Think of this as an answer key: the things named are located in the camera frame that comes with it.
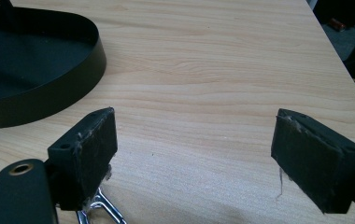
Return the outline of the small orange object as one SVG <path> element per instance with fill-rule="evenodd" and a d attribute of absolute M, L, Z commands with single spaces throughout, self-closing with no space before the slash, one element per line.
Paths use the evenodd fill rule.
<path fill-rule="evenodd" d="M 343 32 L 346 30 L 346 25 L 334 18 L 329 19 L 328 25 L 331 26 L 337 32 Z"/>

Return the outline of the black oval metal tray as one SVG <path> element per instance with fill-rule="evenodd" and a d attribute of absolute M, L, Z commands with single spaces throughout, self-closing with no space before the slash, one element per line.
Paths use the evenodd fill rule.
<path fill-rule="evenodd" d="M 90 19 L 0 0 L 0 128 L 68 108 L 97 85 L 106 67 Z"/>

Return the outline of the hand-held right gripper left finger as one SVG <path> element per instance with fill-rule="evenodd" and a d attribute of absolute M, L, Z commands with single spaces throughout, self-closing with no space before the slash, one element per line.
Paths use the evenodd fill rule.
<path fill-rule="evenodd" d="M 117 150 L 111 107 L 88 114 L 48 148 L 52 197 L 61 209 L 84 207 L 107 175 Z"/>

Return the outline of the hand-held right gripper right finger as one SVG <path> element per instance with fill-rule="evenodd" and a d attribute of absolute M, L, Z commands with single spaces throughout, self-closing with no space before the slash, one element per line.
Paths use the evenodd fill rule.
<path fill-rule="evenodd" d="M 279 109 L 271 157 L 321 212 L 355 203 L 355 143 L 315 119 Z"/>

